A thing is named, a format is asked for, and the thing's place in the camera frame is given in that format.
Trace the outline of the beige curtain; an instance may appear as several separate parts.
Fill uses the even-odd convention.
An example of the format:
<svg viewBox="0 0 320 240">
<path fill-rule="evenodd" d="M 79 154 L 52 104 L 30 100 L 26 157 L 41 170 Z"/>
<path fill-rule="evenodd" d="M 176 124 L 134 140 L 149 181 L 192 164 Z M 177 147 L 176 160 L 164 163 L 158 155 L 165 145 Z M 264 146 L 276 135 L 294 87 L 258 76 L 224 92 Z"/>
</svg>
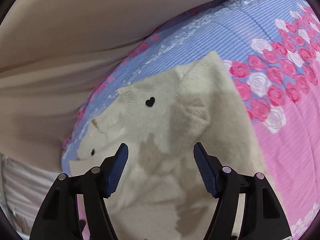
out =
<svg viewBox="0 0 320 240">
<path fill-rule="evenodd" d="M 1 153 L 59 171 L 82 103 L 143 38 L 212 0 L 1 0 Z"/>
</svg>

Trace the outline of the pink blue floral bedspread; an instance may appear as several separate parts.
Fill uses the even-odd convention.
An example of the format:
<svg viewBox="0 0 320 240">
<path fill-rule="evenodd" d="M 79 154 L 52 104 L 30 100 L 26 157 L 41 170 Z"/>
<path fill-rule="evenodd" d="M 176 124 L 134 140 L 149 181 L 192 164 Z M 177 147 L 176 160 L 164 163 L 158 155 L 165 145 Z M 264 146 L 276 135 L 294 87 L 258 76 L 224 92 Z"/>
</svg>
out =
<svg viewBox="0 0 320 240">
<path fill-rule="evenodd" d="M 155 30 L 91 93 L 65 144 L 80 155 L 89 122 L 117 90 L 216 51 L 252 120 L 294 239 L 319 212 L 319 20 L 306 0 L 213 1 Z"/>
</svg>

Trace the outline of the white satin drape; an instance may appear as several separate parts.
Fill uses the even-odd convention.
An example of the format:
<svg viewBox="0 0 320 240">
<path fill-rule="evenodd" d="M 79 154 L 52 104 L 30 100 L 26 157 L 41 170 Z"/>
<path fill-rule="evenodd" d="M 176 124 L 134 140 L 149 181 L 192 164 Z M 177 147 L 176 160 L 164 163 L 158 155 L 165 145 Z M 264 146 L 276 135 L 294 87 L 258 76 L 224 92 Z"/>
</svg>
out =
<svg viewBox="0 0 320 240">
<path fill-rule="evenodd" d="M 22 239 L 29 239 L 39 208 L 58 175 L 1 155 L 1 208 Z"/>
</svg>

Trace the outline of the cream knit sweater black hearts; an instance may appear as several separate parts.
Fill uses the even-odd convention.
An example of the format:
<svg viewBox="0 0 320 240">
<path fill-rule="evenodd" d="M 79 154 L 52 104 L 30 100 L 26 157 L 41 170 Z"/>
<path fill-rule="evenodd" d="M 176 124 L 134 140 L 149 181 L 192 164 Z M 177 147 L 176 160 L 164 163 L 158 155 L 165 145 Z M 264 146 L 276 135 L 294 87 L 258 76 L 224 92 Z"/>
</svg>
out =
<svg viewBox="0 0 320 240">
<path fill-rule="evenodd" d="M 203 239 L 217 200 L 193 157 L 200 142 L 240 174 L 267 173 L 249 115 L 216 52 L 118 89 L 88 124 L 71 161 L 83 174 L 127 144 L 106 206 L 119 239 Z"/>
</svg>

